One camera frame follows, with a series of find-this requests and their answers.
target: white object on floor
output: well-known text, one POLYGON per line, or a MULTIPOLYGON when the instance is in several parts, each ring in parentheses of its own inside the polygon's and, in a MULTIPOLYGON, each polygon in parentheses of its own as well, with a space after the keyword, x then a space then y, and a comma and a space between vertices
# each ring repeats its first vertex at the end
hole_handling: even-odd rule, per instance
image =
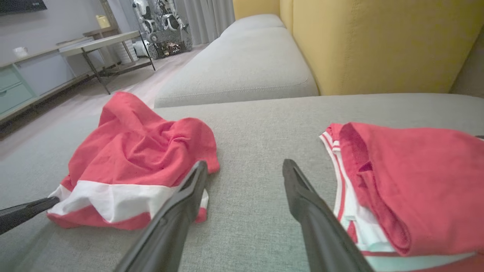
MULTIPOLYGON (((133 60, 137 61, 138 56, 136 55, 135 48, 133 47, 133 42, 131 42, 131 40, 126 40, 124 42, 126 44, 126 47, 129 50, 129 53, 131 54, 131 57, 133 57, 133 60)), ((124 49, 124 46, 122 45, 122 43, 114 44, 113 47, 114 47, 114 51, 120 58, 122 64, 127 64, 131 62, 128 52, 126 52, 126 49, 124 49)))
MULTIPOLYGON (((145 42, 146 47, 148 47, 148 45, 150 44, 150 42, 145 41, 145 40, 143 40, 143 41, 145 42)), ((148 52, 146 52, 146 49, 145 49, 142 41, 135 42, 133 44, 133 47, 135 48, 135 52, 136 52, 136 55, 138 57, 148 57, 148 52)))

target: sofa cushion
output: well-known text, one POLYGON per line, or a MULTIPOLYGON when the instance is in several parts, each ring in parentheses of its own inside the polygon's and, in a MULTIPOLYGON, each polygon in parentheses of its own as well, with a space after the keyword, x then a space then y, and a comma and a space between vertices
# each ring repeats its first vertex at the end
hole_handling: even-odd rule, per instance
MULTIPOLYGON (((318 136, 331 122, 437 127, 484 135, 484 99, 452 94, 319 96, 155 110, 200 118, 214 132, 220 171, 209 176, 208 220, 190 227, 179 271, 308 271, 289 212, 282 162, 291 158, 330 207, 336 177, 318 136)), ((40 134, 2 161, 0 207, 47 196, 98 117, 40 134)), ((5 271, 112 271, 140 231, 63 229, 44 214, 0 236, 5 271)))
POLYGON ((303 56, 285 28, 213 41, 159 91, 155 107, 316 96, 303 56))
POLYGON ((227 29, 224 30, 222 35, 239 34, 242 31, 262 29, 262 28, 283 28, 284 23, 274 14, 260 14, 249 16, 239 19, 233 22, 227 29))

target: drawer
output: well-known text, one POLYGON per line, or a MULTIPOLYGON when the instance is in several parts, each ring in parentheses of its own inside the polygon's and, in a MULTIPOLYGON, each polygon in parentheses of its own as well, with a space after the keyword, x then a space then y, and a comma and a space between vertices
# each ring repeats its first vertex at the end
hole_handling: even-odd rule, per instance
POLYGON ((32 98, 32 94, 20 84, 11 89, 0 91, 0 113, 3 113, 32 98))
POLYGON ((20 82, 11 68, 0 69, 0 90, 20 82))

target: white mug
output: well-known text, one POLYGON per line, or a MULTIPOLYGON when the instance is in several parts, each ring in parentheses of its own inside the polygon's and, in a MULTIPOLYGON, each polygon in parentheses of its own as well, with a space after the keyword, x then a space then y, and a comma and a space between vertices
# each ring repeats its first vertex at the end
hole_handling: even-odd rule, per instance
POLYGON ((27 48, 26 47, 17 47, 14 49, 14 54, 17 56, 17 58, 24 58, 28 56, 29 54, 27 53, 27 48))

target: white curtain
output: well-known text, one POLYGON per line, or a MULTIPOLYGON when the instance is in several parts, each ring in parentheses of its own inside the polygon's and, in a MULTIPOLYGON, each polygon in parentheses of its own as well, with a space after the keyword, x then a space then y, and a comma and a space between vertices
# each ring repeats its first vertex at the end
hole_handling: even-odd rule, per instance
POLYGON ((235 21, 232 0, 176 0, 190 25, 193 45, 210 43, 235 21))

